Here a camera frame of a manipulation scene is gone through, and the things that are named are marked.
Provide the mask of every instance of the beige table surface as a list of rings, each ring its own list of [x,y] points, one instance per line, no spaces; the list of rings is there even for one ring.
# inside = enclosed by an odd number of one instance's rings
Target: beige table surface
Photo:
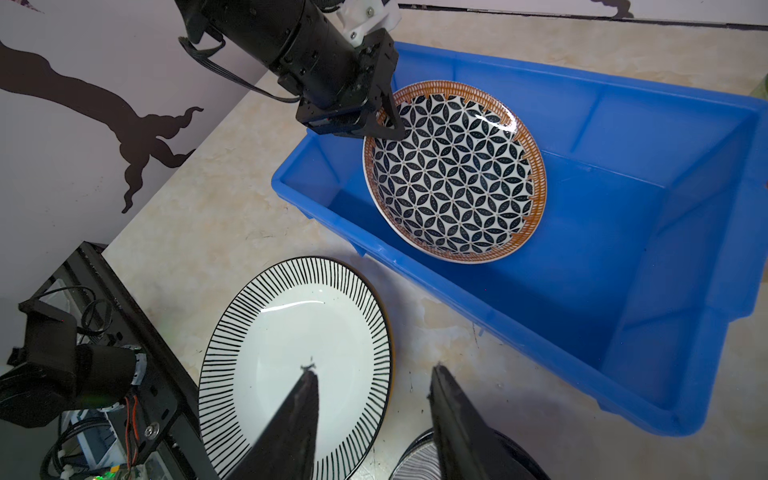
[[[737,94],[768,72],[768,31],[404,11],[393,36]],[[553,479],[768,478],[767,288],[756,313],[730,327],[704,427],[682,439],[648,434],[492,335],[476,336],[468,320],[279,199],[270,178],[304,136],[295,109],[249,93],[105,252],[193,378],[243,285],[281,260],[327,255],[378,290],[396,346],[389,410],[355,478],[388,478],[430,426],[426,395],[437,362]]]

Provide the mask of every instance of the blue container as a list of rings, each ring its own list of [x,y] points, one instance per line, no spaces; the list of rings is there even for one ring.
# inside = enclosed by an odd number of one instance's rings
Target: blue container
[[[768,253],[768,102],[397,48],[393,89],[470,84],[531,131],[548,182],[531,239],[482,265],[419,252],[376,209],[359,140],[308,133],[277,194],[603,410],[659,435],[697,431],[728,322],[752,312]]]

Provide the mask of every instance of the screw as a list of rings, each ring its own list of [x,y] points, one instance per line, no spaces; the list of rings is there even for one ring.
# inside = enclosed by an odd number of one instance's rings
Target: screw
[[[144,429],[144,436],[147,437],[147,440],[154,440],[158,433],[160,433],[160,424],[157,422],[150,423]]]

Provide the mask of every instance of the white wall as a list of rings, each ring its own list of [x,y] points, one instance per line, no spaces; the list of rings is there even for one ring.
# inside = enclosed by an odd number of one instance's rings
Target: white wall
[[[30,2],[40,12],[0,0],[6,46],[114,92],[140,117],[204,109],[166,142],[174,153],[197,147],[246,93],[187,56],[173,0]],[[214,60],[253,82],[266,70],[231,43]],[[0,297],[30,296],[83,240],[109,243],[174,172],[151,159],[122,214],[127,163],[119,147],[105,124],[0,90]]]
[[[638,19],[768,25],[768,0],[421,0],[417,4],[499,12],[613,17],[627,4]]]

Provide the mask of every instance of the black and white patterned plate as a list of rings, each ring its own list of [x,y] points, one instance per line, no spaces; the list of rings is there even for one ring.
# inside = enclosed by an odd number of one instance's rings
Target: black and white patterned plate
[[[366,182],[387,222],[453,262],[517,250],[546,201],[544,162],[523,123],[490,95],[451,81],[403,88],[395,104],[406,138],[368,137],[363,148]]]
[[[322,257],[286,260],[251,280],[211,336],[200,372],[200,433],[225,478],[313,366],[319,390],[314,480],[352,475],[373,445],[394,364],[368,283]]]

